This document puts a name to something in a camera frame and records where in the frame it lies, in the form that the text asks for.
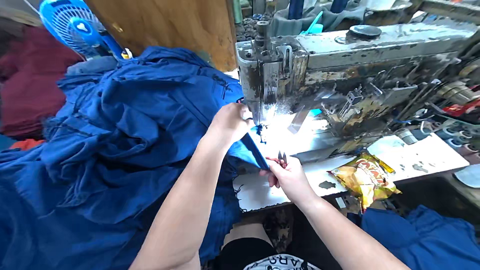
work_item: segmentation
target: pile of blue fabric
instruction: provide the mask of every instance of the pile of blue fabric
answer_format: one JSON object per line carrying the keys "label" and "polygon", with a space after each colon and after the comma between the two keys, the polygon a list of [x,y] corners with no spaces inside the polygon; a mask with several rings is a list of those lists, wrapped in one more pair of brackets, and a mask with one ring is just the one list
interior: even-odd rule
{"label": "pile of blue fabric", "polygon": [[[162,47],[59,86],[67,101],[46,123],[47,142],[0,154],[2,266],[127,269],[213,116],[242,97],[241,86],[189,50]],[[238,159],[267,168],[249,135],[229,150],[202,261],[239,220]]]}
{"label": "pile of blue fabric", "polygon": [[406,218],[369,208],[361,227],[412,270],[480,269],[473,226],[423,205]]}

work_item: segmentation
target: knob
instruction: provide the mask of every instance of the knob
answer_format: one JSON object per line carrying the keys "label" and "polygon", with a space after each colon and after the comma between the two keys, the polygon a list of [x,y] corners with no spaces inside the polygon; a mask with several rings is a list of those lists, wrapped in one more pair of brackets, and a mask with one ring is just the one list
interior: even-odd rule
{"label": "knob", "polygon": [[380,28],[373,25],[354,25],[348,33],[361,39],[374,39],[382,34]]}

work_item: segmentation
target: forearm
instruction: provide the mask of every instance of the forearm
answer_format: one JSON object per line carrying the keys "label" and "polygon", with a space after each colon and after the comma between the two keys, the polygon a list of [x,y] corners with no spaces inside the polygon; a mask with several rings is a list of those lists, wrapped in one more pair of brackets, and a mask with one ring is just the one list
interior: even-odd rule
{"label": "forearm", "polygon": [[228,145],[207,133],[158,211],[131,269],[171,269],[202,243]]}
{"label": "forearm", "polygon": [[322,198],[299,204],[299,208],[342,269],[408,269],[378,241]]}

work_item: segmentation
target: maroon fabric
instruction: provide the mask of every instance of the maroon fabric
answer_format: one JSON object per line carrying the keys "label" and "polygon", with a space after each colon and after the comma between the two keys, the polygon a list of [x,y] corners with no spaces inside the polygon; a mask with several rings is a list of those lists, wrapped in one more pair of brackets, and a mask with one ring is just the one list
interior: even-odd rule
{"label": "maroon fabric", "polygon": [[13,41],[0,59],[0,133],[17,140],[42,139],[42,121],[65,103],[57,87],[67,67],[79,55],[57,41],[43,27],[24,27],[22,41]]}

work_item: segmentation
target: blue electric fan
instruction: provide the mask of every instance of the blue electric fan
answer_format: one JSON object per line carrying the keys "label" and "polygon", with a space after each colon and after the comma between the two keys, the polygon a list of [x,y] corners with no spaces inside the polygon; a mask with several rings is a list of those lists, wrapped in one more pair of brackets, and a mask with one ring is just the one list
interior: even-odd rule
{"label": "blue electric fan", "polygon": [[102,55],[102,50],[121,57],[121,47],[83,0],[44,0],[39,12],[54,37],[85,57]]}

